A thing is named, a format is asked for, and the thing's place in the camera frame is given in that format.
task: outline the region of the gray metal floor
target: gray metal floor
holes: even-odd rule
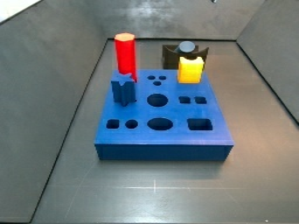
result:
[[[139,68],[162,45],[138,41]],[[115,69],[109,42],[34,223],[299,222],[299,129],[234,42],[210,47],[206,71],[235,147],[226,162],[99,161],[94,138]]]

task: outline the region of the foam puzzle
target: foam puzzle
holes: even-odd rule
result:
[[[99,119],[99,158],[226,160],[234,140],[209,75],[202,73],[201,82],[187,84],[179,83],[178,70],[139,69],[137,82],[122,75],[114,71],[111,83],[119,82],[125,91],[111,85]],[[117,101],[121,92],[131,101]]]

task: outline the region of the hole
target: hole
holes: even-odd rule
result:
[[[206,97],[197,96],[197,97],[195,97],[195,102],[197,102],[198,104],[207,104]]]
[[[181,100],[181,103],[191,103],[191,97],[189,96],[181,96],[179,100]]]
[[[187,120],[190,130],[213,130],[210,119],[195,119]]]
[[[126,126],[133,130],[138,126],[138,121],[137,120],[129,120],[126,122]]]
[[[154,118],[147,123],[153,130],[169,130],[174,126],[174,122],[166,118]]]
[[[155,84],[157,86],[162,86],[162,82],[161,82],[159,80],[155,81],[154,84]]]
[[[153,80],[155,79],[155,77],[154,77],[153,75],[150,75],[150,76],[147,76],[147,79],[149,79],[150,81],[153,81]]]
[[[119,128],[119,120],[118,119],[111,119],[107,121],[107,128],[111,130],[115,130]]]
[[[149,97],[147,97],[147,102],[151,106],[154,107],[162,107],[167,104],[169,102],[169,99],[167,97],[163,95],[163,94],[151,94]]]

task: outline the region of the blue foam block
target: blue foam block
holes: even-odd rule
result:
[[[137,102],[126,107],[110,88],[95,140],[101,159],[226,160],[234,141],[209,76],[181,84],[177,74],[139,70]]]

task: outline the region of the square hole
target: square hole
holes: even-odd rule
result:
[[[213,130],[210,119],[190,118],[187,122],[190,130]]]
[[[118,129],[119,128],[119,120],[118,119],[107,120],[107,128],[111,130]]]
[[[189,96],[181,96],[179,100],[181,100],[181,103],[191,103],[191,97]]]
[[[203,97],[203,96],[197,96],[197,97],[195,97],[195,102],[197,102],[198,104],[207,104],[206,97]]]

